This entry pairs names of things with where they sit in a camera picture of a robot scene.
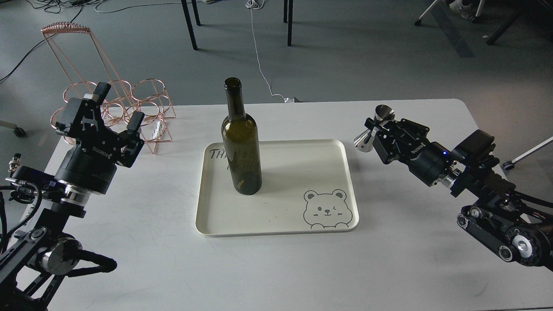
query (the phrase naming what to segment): bear drawing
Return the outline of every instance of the bear drawing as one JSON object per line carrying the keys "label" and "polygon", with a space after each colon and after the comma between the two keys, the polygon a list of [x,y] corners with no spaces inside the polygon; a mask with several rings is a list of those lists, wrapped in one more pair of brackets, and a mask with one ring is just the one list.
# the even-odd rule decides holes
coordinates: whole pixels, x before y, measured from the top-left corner
{"label": "bear drawing", "polygon": [[329,193],[318,194],[309,190],[304,194],[307,202],[304,220],[311,228],[349,227],[353,213],[346,204],[346,193],[336,189]]}

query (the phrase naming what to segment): dark green glass bottle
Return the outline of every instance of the dark green glass bottle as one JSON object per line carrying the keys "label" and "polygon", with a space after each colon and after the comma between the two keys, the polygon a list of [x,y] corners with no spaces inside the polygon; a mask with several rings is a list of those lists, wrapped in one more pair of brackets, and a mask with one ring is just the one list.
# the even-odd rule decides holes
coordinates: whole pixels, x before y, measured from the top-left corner
{"label": "dark green glass bottle", "polygon": [[254,119],[244,111],[242,84],[235,77],[225,80],[228,116],[221,125],[223,144],[234,188],[251,195],[261,188],[259,139]]}

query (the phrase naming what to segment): bottle neck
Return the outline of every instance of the bottle neck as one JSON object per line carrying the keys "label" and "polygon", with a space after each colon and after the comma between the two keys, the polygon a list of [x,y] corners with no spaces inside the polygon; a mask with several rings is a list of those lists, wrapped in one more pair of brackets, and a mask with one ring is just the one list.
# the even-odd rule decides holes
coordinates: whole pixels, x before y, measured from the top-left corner
{"label": "bottle neck", "polygon": [[242,90],[227,90],[228,119],[230,121],[246,119]]}

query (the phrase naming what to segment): chair caster wheel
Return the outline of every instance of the chair caster wheel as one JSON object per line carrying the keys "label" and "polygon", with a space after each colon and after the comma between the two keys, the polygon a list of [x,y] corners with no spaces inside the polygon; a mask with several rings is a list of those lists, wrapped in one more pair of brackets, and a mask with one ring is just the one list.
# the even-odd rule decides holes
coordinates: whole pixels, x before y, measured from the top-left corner
{"label": "chair caster wheel", "polygon": [[27,133],[25,133],[25,131],[20,128],[20,127],[16,127],[14,130],[13,130],[13,133],[17,136],[17,137],[25,137],[27,136]]}
{"label": "chair caster wheel", "polygon": [[511,161],[503,162],[502,165],[505,170],[512,170],[515,167],[515,164],[513,164],[513,162]]}

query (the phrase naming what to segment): white tray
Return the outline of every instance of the white tray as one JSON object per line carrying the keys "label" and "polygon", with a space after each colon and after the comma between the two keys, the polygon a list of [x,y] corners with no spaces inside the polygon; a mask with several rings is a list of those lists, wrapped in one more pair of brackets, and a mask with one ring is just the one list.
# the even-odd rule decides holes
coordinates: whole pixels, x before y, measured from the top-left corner
{"label": "white tray", "polygon": [[196,229],[207,236],[340,232],[359,215],[346,152],[335,139],[260,142],[262,186],[234,189],[222,143],[205,149]]}

